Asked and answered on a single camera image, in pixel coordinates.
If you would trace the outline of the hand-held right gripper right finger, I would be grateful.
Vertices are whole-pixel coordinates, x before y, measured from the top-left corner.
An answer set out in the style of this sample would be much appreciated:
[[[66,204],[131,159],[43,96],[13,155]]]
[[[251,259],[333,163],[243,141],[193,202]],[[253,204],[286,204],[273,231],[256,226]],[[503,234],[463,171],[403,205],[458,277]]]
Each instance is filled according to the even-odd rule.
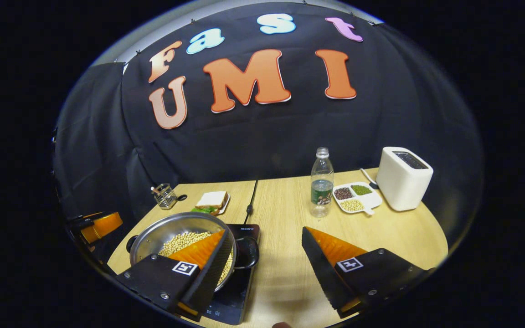
[[[308,226],[302,228],[302,247],[341,319],[390,303],[428,272],[385,248],[365,251]]]

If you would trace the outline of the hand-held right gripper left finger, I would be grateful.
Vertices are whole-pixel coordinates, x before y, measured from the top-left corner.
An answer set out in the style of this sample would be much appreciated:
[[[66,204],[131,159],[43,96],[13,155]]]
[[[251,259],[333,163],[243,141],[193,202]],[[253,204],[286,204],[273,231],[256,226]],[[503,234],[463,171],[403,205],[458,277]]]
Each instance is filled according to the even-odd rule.
[[[222,229],[177,255],[149,255],[116,279],[163,311],[199,320],[212,301],[233,245],[231,233]]]

